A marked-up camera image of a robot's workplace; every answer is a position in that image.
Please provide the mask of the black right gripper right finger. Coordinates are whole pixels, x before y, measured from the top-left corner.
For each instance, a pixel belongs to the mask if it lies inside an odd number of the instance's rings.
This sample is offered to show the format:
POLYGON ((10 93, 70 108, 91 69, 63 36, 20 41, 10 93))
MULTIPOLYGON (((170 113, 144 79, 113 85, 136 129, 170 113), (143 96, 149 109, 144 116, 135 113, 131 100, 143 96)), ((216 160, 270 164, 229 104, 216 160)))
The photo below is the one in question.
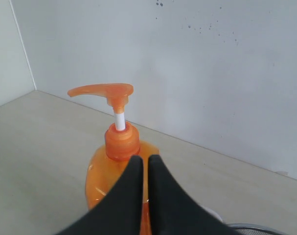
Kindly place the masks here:
POLYGON ((159 155, 148 161, 148 195, 154 235, 237 235, 199 206, 174 179, 159 155))

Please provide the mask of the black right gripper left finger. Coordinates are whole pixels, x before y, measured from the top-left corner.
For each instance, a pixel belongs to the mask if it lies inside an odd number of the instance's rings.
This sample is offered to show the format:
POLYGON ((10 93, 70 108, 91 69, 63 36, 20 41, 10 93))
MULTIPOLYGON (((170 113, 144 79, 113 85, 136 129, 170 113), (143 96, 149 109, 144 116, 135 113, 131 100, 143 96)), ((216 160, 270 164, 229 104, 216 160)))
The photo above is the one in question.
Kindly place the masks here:
POLYGON ((60 235, 138 235, 143 201, 143 161, 132 156, 115 185, 60 235))

